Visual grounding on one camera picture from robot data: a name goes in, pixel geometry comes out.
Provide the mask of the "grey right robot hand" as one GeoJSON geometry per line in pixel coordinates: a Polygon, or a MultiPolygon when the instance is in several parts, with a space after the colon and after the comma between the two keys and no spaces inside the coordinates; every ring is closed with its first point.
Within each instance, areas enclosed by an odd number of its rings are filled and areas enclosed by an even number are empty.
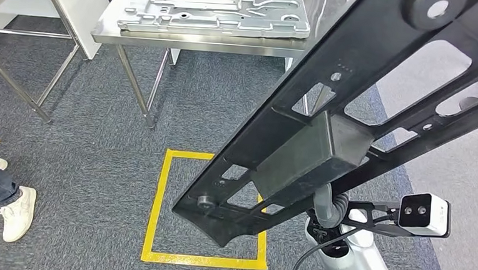
{"type": "Polygon", "coordinates": [[[324,184],[313,194],[313,208],[319,225],[328,229],[338,225],[339,212],[333,203],[330,184],[324,184]]]}

